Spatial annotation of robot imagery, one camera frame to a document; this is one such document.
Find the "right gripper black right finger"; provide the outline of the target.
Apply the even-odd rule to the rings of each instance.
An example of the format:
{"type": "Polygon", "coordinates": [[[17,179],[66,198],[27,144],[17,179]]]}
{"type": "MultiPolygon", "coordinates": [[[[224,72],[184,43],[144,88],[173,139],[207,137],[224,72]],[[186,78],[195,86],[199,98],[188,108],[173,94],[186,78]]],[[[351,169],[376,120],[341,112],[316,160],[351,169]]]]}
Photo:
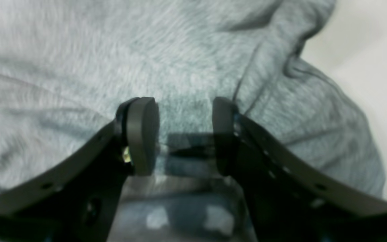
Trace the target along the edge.
{"type": "Polygon", "coordinates": [[[217,168],[241,186],[259,242],[387,242],[387,202],[321,173],[232,101],[212,114],[217,168]]]}

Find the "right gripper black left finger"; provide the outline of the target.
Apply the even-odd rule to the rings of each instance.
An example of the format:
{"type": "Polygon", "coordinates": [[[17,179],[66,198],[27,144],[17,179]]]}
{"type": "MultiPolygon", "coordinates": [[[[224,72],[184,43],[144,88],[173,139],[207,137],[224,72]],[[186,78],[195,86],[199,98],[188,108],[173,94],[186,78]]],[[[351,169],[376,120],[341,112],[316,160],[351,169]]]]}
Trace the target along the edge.
{"type": "Polygon", "coordinates": [[[83,147],[0,193],[0,242],[105,242],[128,176],[151,175],[159,109],[132,98],[83,147]]]}

